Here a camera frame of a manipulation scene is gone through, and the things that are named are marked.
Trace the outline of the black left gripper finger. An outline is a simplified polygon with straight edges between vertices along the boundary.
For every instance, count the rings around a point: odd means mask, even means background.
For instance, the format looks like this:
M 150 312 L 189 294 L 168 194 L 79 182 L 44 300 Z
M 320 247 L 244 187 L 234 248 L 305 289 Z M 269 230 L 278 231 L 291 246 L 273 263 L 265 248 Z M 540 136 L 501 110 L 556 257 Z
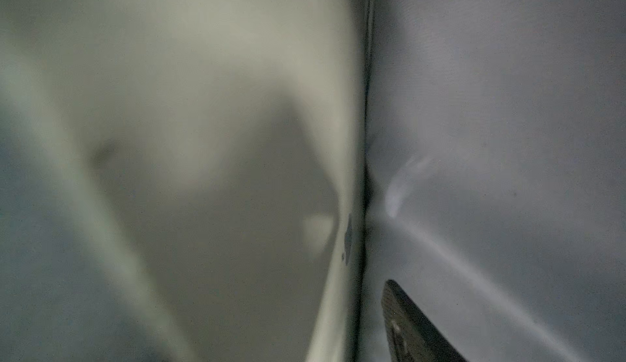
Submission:
M 395 280 L 385 282 L 381 306 L 392 361 L 466 362 Z

